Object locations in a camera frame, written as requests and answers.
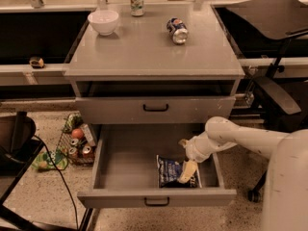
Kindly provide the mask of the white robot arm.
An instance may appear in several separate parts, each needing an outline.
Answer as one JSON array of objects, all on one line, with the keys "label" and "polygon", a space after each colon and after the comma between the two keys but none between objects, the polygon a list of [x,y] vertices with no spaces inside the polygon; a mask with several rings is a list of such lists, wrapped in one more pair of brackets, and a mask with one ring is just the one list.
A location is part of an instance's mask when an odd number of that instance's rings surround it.
[{"label": "white robot arm", "polygon": [[186,183],[210,155],[240,145],[269,160],[262,231],[308,231],[308,130],[292,133],[249,128],[214,116],[205,131],[180,140],[187,160],[179,177]]}]

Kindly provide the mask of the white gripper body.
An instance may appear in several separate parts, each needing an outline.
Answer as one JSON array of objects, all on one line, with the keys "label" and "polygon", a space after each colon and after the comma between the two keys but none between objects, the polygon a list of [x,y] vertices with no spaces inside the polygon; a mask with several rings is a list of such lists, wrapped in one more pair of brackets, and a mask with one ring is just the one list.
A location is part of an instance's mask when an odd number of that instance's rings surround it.
[{"label": "white gripper body", "polygon": [[187,140],[185,150],[187,158],[197,163],[204,162],[213,153],[213,147],[210,145],[210,139],[206,132]]}]

